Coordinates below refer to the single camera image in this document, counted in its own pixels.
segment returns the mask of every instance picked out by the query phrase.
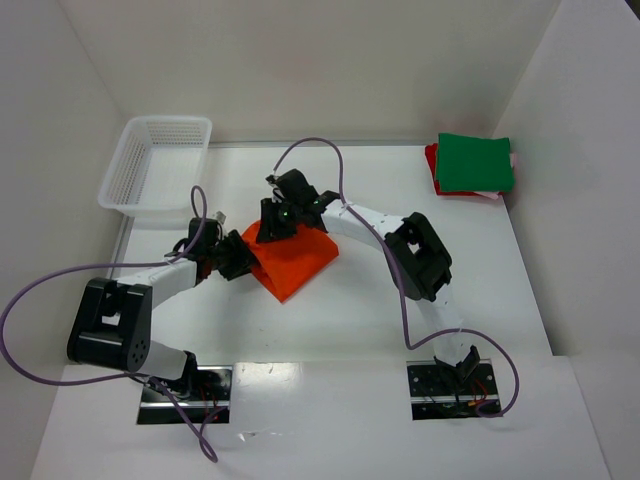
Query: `green cloth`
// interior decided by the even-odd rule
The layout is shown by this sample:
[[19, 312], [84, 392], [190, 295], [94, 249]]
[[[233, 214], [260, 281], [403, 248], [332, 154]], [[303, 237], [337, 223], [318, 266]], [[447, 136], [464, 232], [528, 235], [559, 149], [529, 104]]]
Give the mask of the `green cloth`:
[[436, 180], [443, 192], [509, 192], [515, 178], [508, 138], [438, 136]]

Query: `red cloth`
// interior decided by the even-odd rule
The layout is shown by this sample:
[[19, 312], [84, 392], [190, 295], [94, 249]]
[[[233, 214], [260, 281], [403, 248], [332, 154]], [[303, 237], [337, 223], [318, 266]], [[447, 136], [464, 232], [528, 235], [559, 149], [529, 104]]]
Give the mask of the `red cloth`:
[[440, 190], [440, 182], [436, 180], [436, 162], [438, 161], [438, 144], [427, 145], [424, 147], [424, 154], [427, 157], [427, 163], [429, 164], [429, 170], [431, 170], [431, 177], [433, 178], [433, 188], [436, 190], [436, 195], [456, 197], [476, 197], [481, 196], [474, 192], [443, 192]]
[[292, 238], [257, 243], [259, 229], [257, 221], [242, 234], [260, 262], [251, 272], [282, 303], [338, 256], [338, 246], [319, 230], [299, 225]]

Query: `plastic basket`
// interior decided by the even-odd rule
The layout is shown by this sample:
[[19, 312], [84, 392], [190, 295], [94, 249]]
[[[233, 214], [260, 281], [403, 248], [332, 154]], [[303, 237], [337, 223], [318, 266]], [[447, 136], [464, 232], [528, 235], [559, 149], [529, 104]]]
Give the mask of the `plastic basket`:
[[131, 217], [187, 209], [210, 137], [208, 118], [132, 118], [113, 154], [98, 203]]

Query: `orange cloth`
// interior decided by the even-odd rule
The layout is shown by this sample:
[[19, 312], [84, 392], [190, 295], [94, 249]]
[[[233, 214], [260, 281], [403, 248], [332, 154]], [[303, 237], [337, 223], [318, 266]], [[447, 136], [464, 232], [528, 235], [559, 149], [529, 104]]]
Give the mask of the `orange cloth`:
[[282, 303], [338, 256], [338, 246], [319, 230], [299, 225], [298, 233], [292, 238], [257, 243], [259, 229], [260, 221], [257, 221], [242, 234], [260, 262], [251, 271]]

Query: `white table surface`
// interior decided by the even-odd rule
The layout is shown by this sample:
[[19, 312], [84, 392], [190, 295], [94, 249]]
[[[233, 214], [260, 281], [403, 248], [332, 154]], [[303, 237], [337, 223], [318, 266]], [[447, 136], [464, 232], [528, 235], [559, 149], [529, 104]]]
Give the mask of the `white table surface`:
[[[284, 147], [215, 148], [202, 182], [210, 210], [242, 233], [259, 219], [264, 180]], [[502, 200], [437, 197], [424, 147], [343, 147], [347, 198], [381, 212], [424, 213], [453, 257], [453, 293], [466, 326], [517, 354], [550, 354], [549, 343]], [[298, 168], [319, 192], [337, 189], [328, 147], [300, 147], [279, 173]], [[186, 228], [137, 219], [125, 261], [157, 261]], [[334, 236], [340, 256], [284, 305], [251, 275], [214, 273], [154, 310], [154, 340], [195, 352], [203, 364], [365, 358], [425, 359], [406, 350], [398, 294], [381, 253]], [[409, 302], [412, 339], [432, 331]], [[478, 343], [483, 356], [495, 351]]]
[[[227, 227], [243, 230], [270, 194], [263, 178], [283, 148], [210, 151], [203, 185]], [[439, 198], [421, 147], [345, 147], [348, 197], [390, 214], [421, 211], [453, 257], [454, 296], [467, 325], [515, 356], [521, 397], [501, 419], [411, 420], [408, 352], [395, 287], [381, 254], [336, 238], [340, 257], [281, 305], [255, 279], [216, 274], [154, 311], [153, 338], [201, 364], [236, 362], [228, 425], [208, 429], [212, 465], [184, 425], [137, 426], [140, 385], [60, 388], [33, 480], [563, 479], [609, 478], [567, 359], [553, 357], [502, 201]], [[326, 148], [294, 152], [319, 191], [336, 188]], [[184, 236], [136, 220], [127, 261], [157, 260]], [[430, 331], [410, 309], [414, 335]], [[506, 402], [513, 379], [483, 342]], [[250, 363], [289, 362], [289, 363]], [[104, 373], [69, 366], [64, 378]]]
[[[230, 423], [207, 429], [216, 465], [185, 425], [136, 425], [130, 380], [60, 388], [32, 480], [609, 479], [569, 361], [515, 361], [521, 397], [504, 418], [431, 421], [411, 420], [402, 360], [237, 364]], [[494, 368], [506, 398], [509, 368]]]

